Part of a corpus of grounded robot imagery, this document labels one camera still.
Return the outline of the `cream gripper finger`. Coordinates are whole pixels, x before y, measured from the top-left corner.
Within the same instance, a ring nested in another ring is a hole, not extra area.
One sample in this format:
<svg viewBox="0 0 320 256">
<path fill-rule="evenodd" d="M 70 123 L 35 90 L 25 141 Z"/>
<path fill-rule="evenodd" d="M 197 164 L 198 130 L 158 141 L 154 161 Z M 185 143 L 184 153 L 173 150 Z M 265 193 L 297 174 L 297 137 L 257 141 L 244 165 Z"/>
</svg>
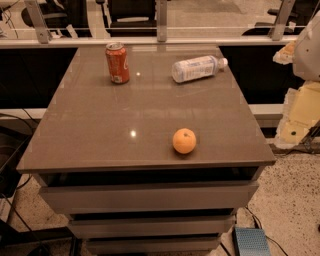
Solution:
<svg viewBox="0 0 320 256">
<path fill-rule="evenodd" d="M 306 81 L 298 89 L 289 88 L 276 130 L 275 146 L 280 149 L 297 146 L 319 121 L 320 83 Z"/>
<path fill-rule="evenodd" d="M 278 64 L 287 65 L 293 63 L 293 56 L 295 50 L 295 41 L 291 41 L 277 51 L 273 56 L 273 61 Z"/>
</svg>

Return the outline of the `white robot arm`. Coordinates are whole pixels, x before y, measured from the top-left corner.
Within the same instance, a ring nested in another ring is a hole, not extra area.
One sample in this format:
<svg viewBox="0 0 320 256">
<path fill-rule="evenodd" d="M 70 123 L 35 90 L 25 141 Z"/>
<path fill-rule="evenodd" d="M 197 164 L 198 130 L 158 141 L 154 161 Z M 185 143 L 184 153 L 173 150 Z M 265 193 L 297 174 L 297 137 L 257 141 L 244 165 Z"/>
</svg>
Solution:
<svg viewBox="0 0 320 256">
<path fill-rule="evenodd" d="M 293 74 L 304 80 L 298 89 L 288 89 L 283 117 L 276 130 L 275 146 L 290 149 L 297 146 L 320 121 L 320 11 L 295 41 L 273 56 L 273 61 L 292 64 Z"/>
</svg>

